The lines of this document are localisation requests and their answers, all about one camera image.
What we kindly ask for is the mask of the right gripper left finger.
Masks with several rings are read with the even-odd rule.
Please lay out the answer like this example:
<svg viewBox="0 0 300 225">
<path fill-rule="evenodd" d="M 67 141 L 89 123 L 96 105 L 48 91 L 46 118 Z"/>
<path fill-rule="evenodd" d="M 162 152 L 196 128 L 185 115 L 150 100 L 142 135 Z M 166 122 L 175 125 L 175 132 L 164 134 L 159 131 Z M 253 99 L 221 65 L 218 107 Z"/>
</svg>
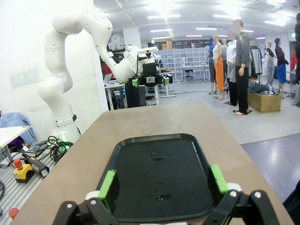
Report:
<svg viewBox="0 0 300 225">
<path fill-rule="evenodd" d="M 54 218 L 54 225 L 118 225 L 113 215 L 120 193 L 116 170 L 109 170 L 99 190 L 89 192 L 81 204 L 64 201 Z"/>
</svg>

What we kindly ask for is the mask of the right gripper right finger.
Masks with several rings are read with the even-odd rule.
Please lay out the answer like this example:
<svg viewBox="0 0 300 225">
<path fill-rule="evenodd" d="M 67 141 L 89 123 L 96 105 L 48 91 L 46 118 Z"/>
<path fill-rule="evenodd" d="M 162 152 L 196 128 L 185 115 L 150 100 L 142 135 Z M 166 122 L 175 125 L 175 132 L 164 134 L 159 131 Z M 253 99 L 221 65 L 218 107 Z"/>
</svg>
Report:
<svg viewBox="0 0 300 225">
<path fill-rule="evenodd" d="M 210 165 L 208 186 L 215 208 L 205 225 L 228 225 L 232 218 L 241 218 L 246 225 L 278 225 L 279 220 L 267 193 L 254 190 L 249 195 L 229 189 L 218 165 Z"/>
</svg>

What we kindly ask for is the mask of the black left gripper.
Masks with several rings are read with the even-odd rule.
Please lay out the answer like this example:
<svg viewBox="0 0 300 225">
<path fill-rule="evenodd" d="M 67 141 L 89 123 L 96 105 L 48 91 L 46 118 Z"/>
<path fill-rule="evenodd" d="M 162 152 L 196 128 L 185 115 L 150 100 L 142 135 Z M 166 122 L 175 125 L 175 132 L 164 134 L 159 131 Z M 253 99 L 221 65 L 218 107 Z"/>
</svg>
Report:
<svg viewBox="0 0 300 225">
<path fill-rule="evenodd" d="M 161 75 L 141 75 L 138 78 L 132 79 L 132 86 L 138 87 L 144 85 L 147 87 L 154 87 L 158 84 L 168 85 L 173 82 L 173 76 L 171 74 Z"/>
</svg>

